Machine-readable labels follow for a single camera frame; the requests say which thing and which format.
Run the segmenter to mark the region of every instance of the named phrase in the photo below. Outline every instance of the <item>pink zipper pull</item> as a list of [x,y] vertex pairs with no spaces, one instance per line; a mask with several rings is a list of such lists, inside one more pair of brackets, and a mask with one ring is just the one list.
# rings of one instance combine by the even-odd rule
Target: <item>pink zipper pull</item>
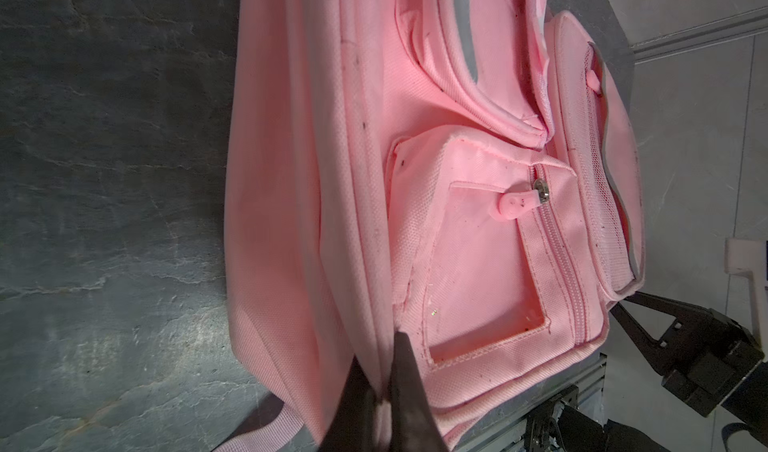
[[498,213],[506,220],[514,220],[541,205],[540,190],[509,192],[499,197]]

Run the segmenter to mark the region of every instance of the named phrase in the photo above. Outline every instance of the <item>black bracket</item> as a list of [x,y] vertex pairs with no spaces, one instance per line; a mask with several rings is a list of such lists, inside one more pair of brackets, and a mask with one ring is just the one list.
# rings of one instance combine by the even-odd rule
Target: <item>black bracket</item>
[[704,417],[763,360],[752,334],[718,311],[642,292],[625,300],[675,317],[656,340],[620,303],[610,310],[664,388]]
[[562,402],[573,408],[578,404],[578,387],[569,385],[539,404],[526,417],[523,446],[527,452],[548,452],[550,450],[550,427],[553,423],[554,408]]

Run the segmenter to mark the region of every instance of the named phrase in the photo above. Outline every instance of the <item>zipper pull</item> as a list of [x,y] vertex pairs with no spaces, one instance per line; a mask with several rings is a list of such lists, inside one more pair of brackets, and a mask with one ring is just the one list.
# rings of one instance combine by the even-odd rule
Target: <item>zipper pull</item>
[[509,192],[498,199],[498,214],[505,220],[514,220],[526,212],[536,207],[541,207],[542,203],[549,200],[549,189],[544,181],[541,181],[546,189],[545,195],[542,190],[534,188],[528,191]]

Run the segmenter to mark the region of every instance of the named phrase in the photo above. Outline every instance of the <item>pink fabric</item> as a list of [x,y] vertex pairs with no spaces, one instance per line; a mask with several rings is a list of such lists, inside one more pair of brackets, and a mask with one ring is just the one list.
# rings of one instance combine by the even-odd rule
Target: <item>pink fabric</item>
[[610,113],[585,82],[588,36],[544,26],[545,3],[470,0],[475,83],[453,0],[241,0],[230,336],[286,406],[222,450],[275,450],[300,422],[320,441],[353,356],[386,399],[395,330],[451,446],[605,339],[608,300],[642,280],[634,139],[609,74]]

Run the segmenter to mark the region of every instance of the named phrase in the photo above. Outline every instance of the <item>tile grout line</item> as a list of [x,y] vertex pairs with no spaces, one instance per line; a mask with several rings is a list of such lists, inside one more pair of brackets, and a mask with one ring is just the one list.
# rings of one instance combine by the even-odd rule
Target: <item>tile grout line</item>
[[[746,127],[749,124],[750,119],[750,98],[752,95],[752,72],[755,68],[755,47],[756,47],[756,37],[753,35],[752,37],[752,56],[750,58],[750,78],[747,81],[746,84],[746,107],[744,110],[744,132],[741,135],[741,159],[739,160],[739,181],[736,185],[736,209],[734,211],[734,229],[731,232],[731,236],[736,236],[736,223],[739,220],[739,198],[741,197],[741,175],[744,173],[744,147],[746,145]],[[726,285],[726,292],[725,292],[725,308],[724,308],[724,314],[728,315],[728,299],[730,299],[730,279],[733,277],[733,275],[728,275],[728,284]],[[715,409],[715,413],[712,415],[712,439],[710,440],[710,452],[715,451],[715,432],[717,430],[717,412],[719,412],[718,409]]]

